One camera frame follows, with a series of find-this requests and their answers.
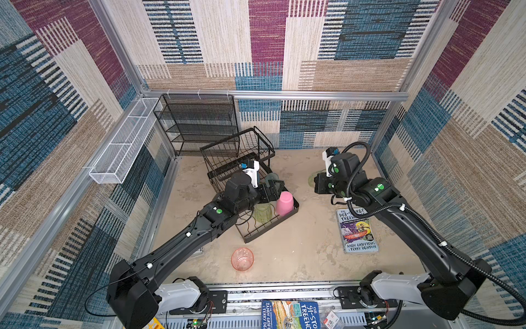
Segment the pink transparent glass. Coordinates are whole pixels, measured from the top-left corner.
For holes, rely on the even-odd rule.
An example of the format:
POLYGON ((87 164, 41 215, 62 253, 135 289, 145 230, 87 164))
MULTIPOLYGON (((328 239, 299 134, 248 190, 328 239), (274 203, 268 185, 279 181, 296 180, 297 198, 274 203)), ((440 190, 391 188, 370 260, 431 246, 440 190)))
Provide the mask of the pink transparent glass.
POLYGON ((254 255, 249 248, 238 248, 231 255, 231 265, 236 271, 249 270, 253 262, 254 255))

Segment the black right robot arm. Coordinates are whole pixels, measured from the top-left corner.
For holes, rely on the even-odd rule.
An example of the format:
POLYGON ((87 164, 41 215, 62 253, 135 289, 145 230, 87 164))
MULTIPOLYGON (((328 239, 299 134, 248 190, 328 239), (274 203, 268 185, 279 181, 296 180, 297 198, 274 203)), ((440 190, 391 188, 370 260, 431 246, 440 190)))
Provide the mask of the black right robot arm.
POLYGON ((375 217, 386 224, 427 269, 416 276, 372 271, 360 282, 361 303, 374 307, 382 300, 403 300, 448 320, 467 314, 466 305, 490 276, 488 263, 449 245, 387 180, 367 178, 357 155, 328 148, 322 159, 325 172, 314 179, 315 193, 341 199, 359 221, 375 217))

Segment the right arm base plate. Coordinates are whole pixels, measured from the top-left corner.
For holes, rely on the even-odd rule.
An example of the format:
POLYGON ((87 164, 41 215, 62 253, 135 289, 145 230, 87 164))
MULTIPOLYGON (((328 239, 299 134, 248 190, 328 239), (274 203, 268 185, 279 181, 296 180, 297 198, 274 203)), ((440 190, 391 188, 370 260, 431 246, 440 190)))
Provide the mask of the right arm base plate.
POLYGON ((398 300, 382 300, 373 293, 362 294, 359 286, 340 286, 333 290, 333 296, 340 301, 342 309, 396 309, 398 300))

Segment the teal textured plastic cup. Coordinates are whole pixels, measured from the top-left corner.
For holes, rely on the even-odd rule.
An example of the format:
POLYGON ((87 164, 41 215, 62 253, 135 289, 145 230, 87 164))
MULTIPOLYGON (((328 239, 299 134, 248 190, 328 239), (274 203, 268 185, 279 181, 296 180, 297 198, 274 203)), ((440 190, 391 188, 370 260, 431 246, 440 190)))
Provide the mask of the teal textured plastic cup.
POLYGON ((269 182, 274 181, 274 180, 279 180, 279 175, 276 174, 276 173, 269 173, 269 174, 267 174, 267 176, 264 179, 264 181, 266 183, 269 183, 269 182))

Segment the pink plastic cup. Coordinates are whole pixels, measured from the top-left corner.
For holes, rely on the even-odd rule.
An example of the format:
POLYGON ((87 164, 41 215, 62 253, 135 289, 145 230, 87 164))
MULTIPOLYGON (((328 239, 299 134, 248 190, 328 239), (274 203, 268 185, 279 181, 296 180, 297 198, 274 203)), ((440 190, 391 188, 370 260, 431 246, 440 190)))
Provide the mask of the pink plastic cup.
POLYGON ((279 216, 286 216, 294 209, 293 195, 288 191, 282 191, 276 204, 276 213, 279 216))

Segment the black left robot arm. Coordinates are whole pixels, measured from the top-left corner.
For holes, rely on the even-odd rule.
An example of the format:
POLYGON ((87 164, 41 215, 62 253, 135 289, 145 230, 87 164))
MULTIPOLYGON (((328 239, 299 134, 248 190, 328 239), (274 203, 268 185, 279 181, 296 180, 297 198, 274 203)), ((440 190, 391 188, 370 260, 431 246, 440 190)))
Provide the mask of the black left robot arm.
POLYGON ((235 173, 196 217, 164 245, 132 263, 118 262, 110 273, 106 300, 125 328, 144 328, 159 313, 189 310, 200 313, 208 304, 208 288, 190 277, 163 287, 163 282, 198 249, 220 237, 245 211, 279 199, 278 187, 253 186, 251 176, 235 173))

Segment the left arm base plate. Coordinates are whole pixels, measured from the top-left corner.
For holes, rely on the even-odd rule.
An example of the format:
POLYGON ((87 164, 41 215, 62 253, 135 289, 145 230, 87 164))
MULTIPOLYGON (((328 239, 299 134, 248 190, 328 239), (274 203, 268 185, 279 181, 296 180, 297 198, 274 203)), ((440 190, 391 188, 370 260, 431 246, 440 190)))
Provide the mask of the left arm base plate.
POLYGON ((205 308, 203 314, 225 314, 227 312, 228 291, 210 291, 205 295, 205 308))

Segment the green transparent glass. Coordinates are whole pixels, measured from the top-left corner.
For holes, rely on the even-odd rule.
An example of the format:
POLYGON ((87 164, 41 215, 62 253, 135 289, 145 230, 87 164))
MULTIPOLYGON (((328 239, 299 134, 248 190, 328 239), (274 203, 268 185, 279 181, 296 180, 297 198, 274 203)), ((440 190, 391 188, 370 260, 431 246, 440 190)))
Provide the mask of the green transparent glass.
POLYGON ((257 204, 253 210, 253 218, 258 223, 268 223, 274 217, 274 206, 271 203, 257 204))
POLYGON ((315 178, 317 177, 317 175, 319 174, 319 172, 314 172, 313 174, 311 174, 308 178, 308 185, 313 189, 315 187, 315 178))

